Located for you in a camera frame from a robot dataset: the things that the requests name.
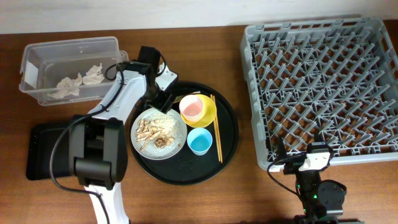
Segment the pink plastic cup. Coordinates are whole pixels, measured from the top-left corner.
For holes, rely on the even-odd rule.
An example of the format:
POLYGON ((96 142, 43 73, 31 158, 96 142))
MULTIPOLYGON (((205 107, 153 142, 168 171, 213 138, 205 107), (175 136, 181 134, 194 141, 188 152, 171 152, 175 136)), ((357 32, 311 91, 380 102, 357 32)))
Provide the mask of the pink plastic cup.
POLYGON ((179 110, 187 121, 196 123, 202 117, 203 101, 198 95, 184 96, 179 103, 179 110))

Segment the yellow plastic bowl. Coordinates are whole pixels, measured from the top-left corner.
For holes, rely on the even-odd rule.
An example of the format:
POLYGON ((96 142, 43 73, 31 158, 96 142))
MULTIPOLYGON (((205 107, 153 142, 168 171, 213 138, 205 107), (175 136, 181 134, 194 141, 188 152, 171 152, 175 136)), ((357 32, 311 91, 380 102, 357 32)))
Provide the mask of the yellow plastic bowl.
POLYGON ((203 102, 203 113, 201 119, 197 122, 191 122, 187 121, 183 114, 180 116, 187 125, 193 128, 205 128, 216 118, 217 108, 215 102, 209 96, 202 94, 196 94, 196 96, 199 97, 203 102))

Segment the light blue plastic cup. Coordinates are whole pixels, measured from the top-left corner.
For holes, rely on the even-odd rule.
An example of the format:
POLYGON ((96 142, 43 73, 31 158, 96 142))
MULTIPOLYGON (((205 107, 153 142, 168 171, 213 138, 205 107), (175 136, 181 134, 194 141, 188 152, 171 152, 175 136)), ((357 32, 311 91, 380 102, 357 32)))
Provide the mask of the light blue plastic cup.
POLYGON ((213 137, 205 128, 194 128, 187 135, 187 144, 195 155, 203 156, 213 144, 213 137))

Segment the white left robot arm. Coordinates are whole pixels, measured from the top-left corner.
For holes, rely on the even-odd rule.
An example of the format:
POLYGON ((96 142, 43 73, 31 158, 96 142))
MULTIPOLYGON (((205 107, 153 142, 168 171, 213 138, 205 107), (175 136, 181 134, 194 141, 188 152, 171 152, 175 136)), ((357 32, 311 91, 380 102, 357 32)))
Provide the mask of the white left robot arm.
POLYGON ((168 112, 175 99, 168 90, 178 76, 156 48, 147 46, 137 59, 110 67, 116 74, 105 97, 88 114, 74 116, 52 149, 56 154, 68 136, 69 172, 84 188, 65 187, 54 175, 50 178, 62 190, 89 195, 98 223, 129 223, 121 192, 128 163, 125 123, 136 106, 168 112))

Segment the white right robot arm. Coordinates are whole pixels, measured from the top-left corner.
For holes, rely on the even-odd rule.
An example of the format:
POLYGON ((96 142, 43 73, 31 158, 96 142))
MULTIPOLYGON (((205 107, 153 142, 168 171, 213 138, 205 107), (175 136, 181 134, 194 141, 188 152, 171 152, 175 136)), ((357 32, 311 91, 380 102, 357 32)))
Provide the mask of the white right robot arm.
POLYGON ((294 216, 293 223, 360 223, 359 220, 339 219, 343 214, 347 188, 335 180, 321 180, 320 172, 330 166, 333 149, 319 135, 315 135, 314 142, 307 146, 305 152, 293 156, 287 155, 284 138, 279 136, 277 153, 277 159, 267 167, 267 174, 276 184, 296 195, 301 201, 303 215, 294 216), (272 176, 271 167, 276 165, 283 166, 285 175, 295 175, 294 190, 272 176))

